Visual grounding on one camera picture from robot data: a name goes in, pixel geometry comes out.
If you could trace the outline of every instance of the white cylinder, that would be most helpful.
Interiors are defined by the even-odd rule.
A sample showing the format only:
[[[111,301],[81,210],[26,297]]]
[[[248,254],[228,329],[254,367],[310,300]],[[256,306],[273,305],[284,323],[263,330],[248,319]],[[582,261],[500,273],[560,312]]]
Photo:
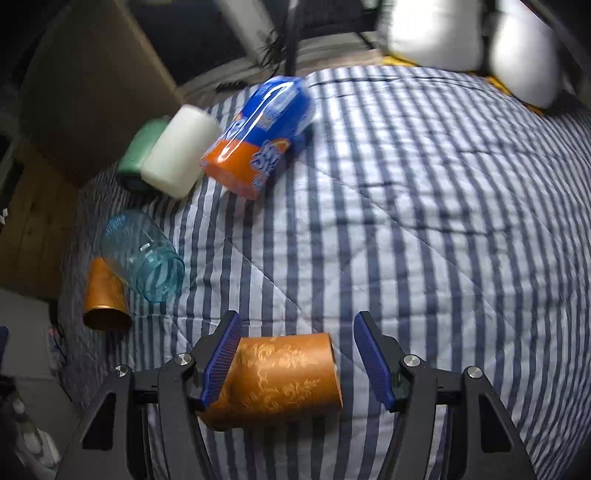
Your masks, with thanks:
[[[216,120],[193,105],[183,105],[141,166],[143,181],[181,199],[203,176],[199,161],[222,134]]]

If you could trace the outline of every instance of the yellow fabric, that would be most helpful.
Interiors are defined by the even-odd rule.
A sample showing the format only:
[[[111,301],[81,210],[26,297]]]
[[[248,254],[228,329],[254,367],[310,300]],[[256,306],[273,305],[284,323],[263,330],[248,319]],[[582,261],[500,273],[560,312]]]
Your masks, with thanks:
[[[393,57],[391,55],[384,57],[382,65],[393,65],[395,67],[418,67],[416,63],[399,59],[398,57]]]
[[[486,81],[488,83],[490,83],[493,87],[498,88],[505,95],[513,96],[511,91],[505,85],[503,85],[497,78],[489,75],[488,77],[486,77]],[[527,107],[528,110],[536,113],[539,116],[544,116],[544,112],[542,110],[540,110],[539,108],[537,108],[536,106],[530,105],[529,103],[525,103],[525,102],[523,102],[523,104]]]

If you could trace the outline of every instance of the bed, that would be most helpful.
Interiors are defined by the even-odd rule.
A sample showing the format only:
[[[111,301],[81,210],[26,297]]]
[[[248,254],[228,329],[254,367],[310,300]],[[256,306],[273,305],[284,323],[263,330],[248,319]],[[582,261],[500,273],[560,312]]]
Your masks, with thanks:
[[[243,335],[329,332],[341,415],[222,433],[202,425],[203,435],[219,478],[373,479],[394,416],[374,399],[353,341],[354,315],[369,310],[432,366],[482,367],[538,478],[560,478],[591,430],[589,110],[564,93],[538,116],[481,78],[424,68],[306,81],[316,103],[308,145],[257,202],[207,177],[186,200],[144,199],[113,169],[81,190],[59,300],[66,390],[86,406],[114,366],[158,367],[228,309],[246,319]],[[225,127],[253,91],[211,114]],[[105,335],[82,324],[87,269],[102,226],[125,206],[154,218],[187,268],[166,304],[129,293],[133,328]]]

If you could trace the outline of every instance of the floor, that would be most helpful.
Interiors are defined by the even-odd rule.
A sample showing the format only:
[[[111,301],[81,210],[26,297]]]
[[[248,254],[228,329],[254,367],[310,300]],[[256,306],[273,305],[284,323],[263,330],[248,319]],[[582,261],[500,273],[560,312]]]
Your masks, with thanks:
[[[77,190],[30,145],[18,145],[14,156],[24,170],[0,232],[0,287],[57,299]]]
[[[27,414],[64,453],[80,420],[80,410],[52,374],[55,364],[48,351],[49,306],[1,288],[0,305],[0,325],[9,331],[0,372],[15,378]]]

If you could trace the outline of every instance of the copper cup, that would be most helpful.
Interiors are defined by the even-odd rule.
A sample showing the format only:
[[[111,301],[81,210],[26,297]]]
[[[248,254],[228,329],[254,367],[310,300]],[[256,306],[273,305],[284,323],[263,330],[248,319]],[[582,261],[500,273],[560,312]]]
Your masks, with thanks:
[[[88,275],[84,324],[94,330],[127,330],[131,317],[125,301],[125,286],[101,257],[96,257]]]
[[[328,333],[242,338],[216,402],[199,416],[218,431],[343,409]]]

